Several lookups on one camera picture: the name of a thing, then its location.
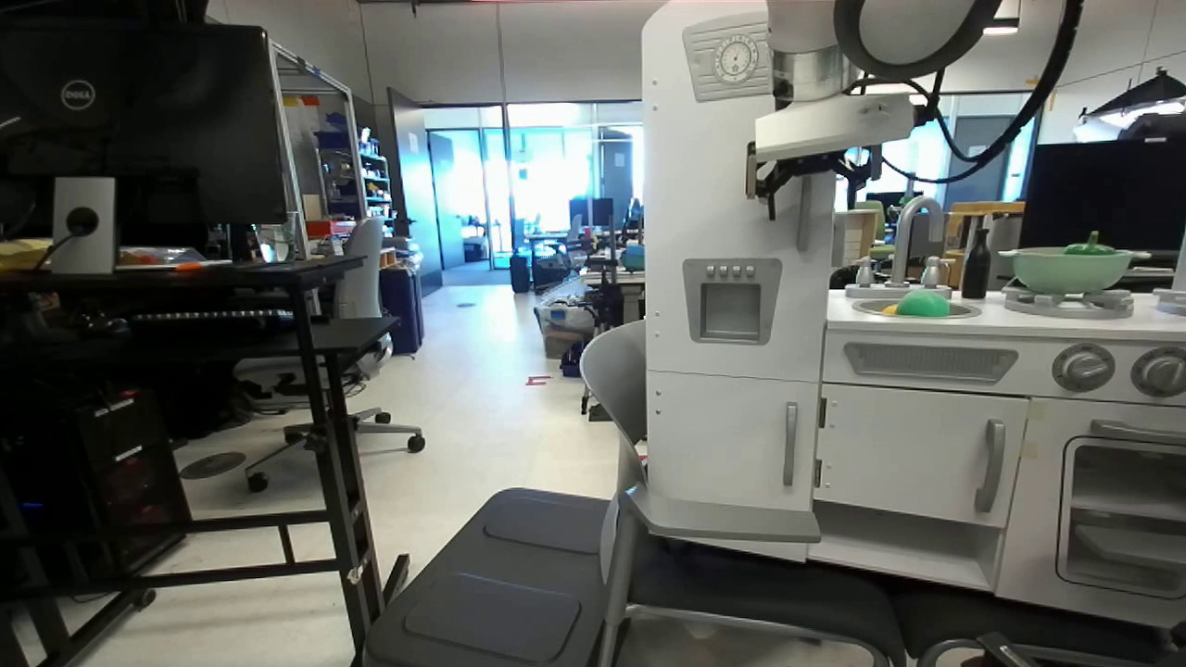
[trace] countertop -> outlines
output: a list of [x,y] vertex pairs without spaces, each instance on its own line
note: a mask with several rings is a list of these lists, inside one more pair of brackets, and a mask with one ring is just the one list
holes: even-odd
[[875,308],[852,308],[842,288],[831,293],[828,303],[828,330],[831,334],[917,334],[917,336],[1047,336],[1047,340],[1179,340],[1186,344],[1186,317],[1156,312],[1153,293],[1135,293],[1132,319],[1053,319],[1053,317],[1028,317],[1007,312],[1006,293],[991,293],[979,299],[979,317],[954,317],[954,319],[899,319]]

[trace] cabinet handle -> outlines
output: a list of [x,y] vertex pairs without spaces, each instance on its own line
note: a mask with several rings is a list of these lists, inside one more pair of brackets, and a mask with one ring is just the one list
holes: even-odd
[[800,450],[800,405],[785,405],[785,461],[784,461],[784,484],[795,484],[795,456]]
[[1102,442],[1151,442],[1151,444],[1181,444],[1181,429],[1144,429],[1144,428],[1128,428],[1128,421],[1107,421],[1107,420],[1091,420],[1091,433]]
[[1006,470],[1006,421],[991,420],[986,421],[986,450],[991,450],[991,466],[984,484],[974,489],[974,512],[991,514],[996,503],[996,489],[1002,489],[1002,470]]

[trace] table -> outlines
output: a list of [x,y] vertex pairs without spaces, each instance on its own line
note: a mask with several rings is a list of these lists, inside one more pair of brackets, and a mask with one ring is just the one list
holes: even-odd
[[[119,593],[107,607],[102,607],[82,630],[66,630],[54,593],[60,593],[44,572],[34,562],[34,586],[19,593],[3,593],[0,602],[0,664],[26,664],[19,644],[12,641],[3,607],[30,607],[41,644],[49,652],[44,664],[76,664],[84,657],[114,622],[124,622],[133,607],[154,602],[154,588],[162,586],[203,586],[203,582],[238,582],[238,577],[283,577],[283,576],[317,576],[339,572],[341,597],[348,607],[348,627],[357,641],[357,657],[367,644],[367,630],[381,612],[381,602],[406,586],[409,556],[397,561],[391,582],[381,586],[374,562],[370,512],[364,470],[353,442],[353,420],[345,408],[341,370],[367,352],[387,330],[387,319],[353,319],[353,321],[317,321],[317,288],[335,286],[348,266],[364,258],[308,258],[308,262],[270,262],[270,266],[203,266],[203,270],[133,270],[133,275],[0,275],[0,299],[30,297],[30,293],[60,293],[60,297],[91,297],[97,303],[119,303],[128,297],[168,293],[185,297],[202,288],[248,288],[259,293],[259,303],[285,303],[296,317],[292,334],[259,334],[240,340],[212,340],[212,336],[178,336],[178,340],[140,340],[128,334],[110,336],[78,336],[78,340],[7,340],[0,344],[0,370],[30,370],[30,366],[70,366],[70,370],[114,370],[114,366],[154,366],[154,363],[215,363],[215,361],[245,361],[245,357],[299,357],[308,378],[308,405],[318,433],[317,444],[318,484],[325,496],[322,512],[273,512],[273,514],[245,514],[245,519],[188,519],[185,528],[162,530],[259,530],[273,528],[285,562],[248,562],[223,572],[185,572],[185,576],[128,576],[110,582]],[[7,535],[0,535],[0,547],[21,551],[19,545],[34,545],[21,530],[19,509],[12,493],[0,493],[0,519]],[[299,524],[332,524],[335,556],[332,561],[296,561],[290,528]]]

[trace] oven knob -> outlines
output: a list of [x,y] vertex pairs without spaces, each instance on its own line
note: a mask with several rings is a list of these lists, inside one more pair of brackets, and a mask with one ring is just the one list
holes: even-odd
[[1186,352],[1156,350],[1138,361],[1135,386],[1151,397],[1179,397],[1186,394]]
[[1107,378],[1115,375],[1115,361],[1107,350],[1099,344],[1078,344],[1060,352],[1060,361],[1053,361],[1053,378],[1069,389],[1069,394],[1091,394],[1107,386]]

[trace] white floor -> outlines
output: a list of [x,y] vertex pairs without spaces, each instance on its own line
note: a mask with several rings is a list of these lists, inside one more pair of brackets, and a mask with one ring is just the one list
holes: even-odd
[[[508,286],[451,286],[427,299],[427,344],[397,357],[357,397],[361,408],[395,408],[397,421],[420,421],[429,450],[406,454],[406,439],[361,439],[367,499],[381,576],[397,551],[420,572],[487,496],[508,484],[607,496],[614,489],[621,439],[607,421],[586,421],[582,386],[560,378],[532,317],[534,297]],[[212,454],[259,456],[283,439],[283,421],[259,420],[178,450],[178,466]],[[240,470],[185,482],[198,514],[254,514],[270,509],[318,509],[313,456],[285,456],[266,493],[248,493]],[[240,561],[283,561],[270,530],[188,536],[162,572]],[[299,556],[332,556],[325,530],[296,535]],[[66,602],[78,622],[102,602]],[[345,667],[348,622],[335,576],[270,577],[238,586],[159,588],[107,638],[97,667]]]

